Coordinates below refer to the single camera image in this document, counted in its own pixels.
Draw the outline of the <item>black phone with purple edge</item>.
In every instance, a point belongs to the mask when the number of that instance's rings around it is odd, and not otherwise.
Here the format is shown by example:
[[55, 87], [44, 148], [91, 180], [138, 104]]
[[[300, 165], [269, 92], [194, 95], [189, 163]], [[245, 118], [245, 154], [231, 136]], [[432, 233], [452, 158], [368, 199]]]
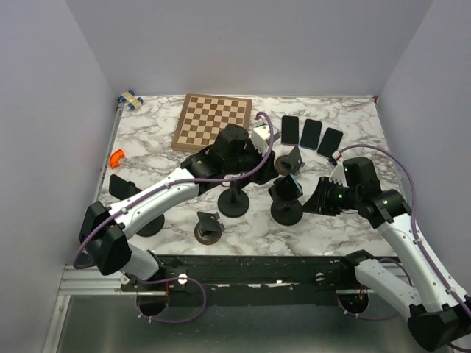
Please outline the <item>black phone with purple edge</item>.
[[281, 118], [281, 143], [287, 146], [296, 146], [299, 143], [299, 118], [284, 115]]

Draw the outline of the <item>blue-edged black phone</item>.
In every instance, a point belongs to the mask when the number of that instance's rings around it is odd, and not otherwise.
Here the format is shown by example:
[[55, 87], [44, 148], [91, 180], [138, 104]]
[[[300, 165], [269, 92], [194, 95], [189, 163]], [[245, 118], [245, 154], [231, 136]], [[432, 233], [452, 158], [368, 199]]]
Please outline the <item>blue-edged black phone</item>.
[[317, 150], [321, 131], [321, 121], [306, 119], [300, 138], [300, 146], [313, 151]]

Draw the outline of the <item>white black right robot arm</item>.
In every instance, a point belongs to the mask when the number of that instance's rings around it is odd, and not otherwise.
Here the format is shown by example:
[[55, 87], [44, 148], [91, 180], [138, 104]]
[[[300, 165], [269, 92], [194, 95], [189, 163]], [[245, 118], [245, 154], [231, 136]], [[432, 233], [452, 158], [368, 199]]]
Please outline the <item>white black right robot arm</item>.
[[419, 234], [412, 209], [397, 190], [382, 190], [373, 162], [366, 157], [346, 160], [345, 181], [319, 178], [303, 205], [306, 213], [336, 216], [357, 210], [394, 249], [412, 283], [383, 268], [361, 250], [345, 257], [339, 281], [347, 288], [365, 285], [390, 304], [406, 321], [414, 340], [432, 352], [470, 334], [470, 295], [449, 274]]

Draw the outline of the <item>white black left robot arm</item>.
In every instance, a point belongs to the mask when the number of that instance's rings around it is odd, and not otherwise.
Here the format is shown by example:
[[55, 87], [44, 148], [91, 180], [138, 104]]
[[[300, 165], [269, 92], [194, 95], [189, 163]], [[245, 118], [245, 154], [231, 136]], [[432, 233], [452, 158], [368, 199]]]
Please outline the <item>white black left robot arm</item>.
[[275, 129], [267, 122], [252, 131], [230, 124], [214, 144], [187, 157], [180, 167], [153, 186], [110, 206], [94, 202], [85, 211], [79, 251], [87, 252], [104, 275], [124, 272], [147, 290], [162, 285], [156, 257], [130, 245], [129, 240], [171, 208], [225, 182], [264, 184], [275, 176]]

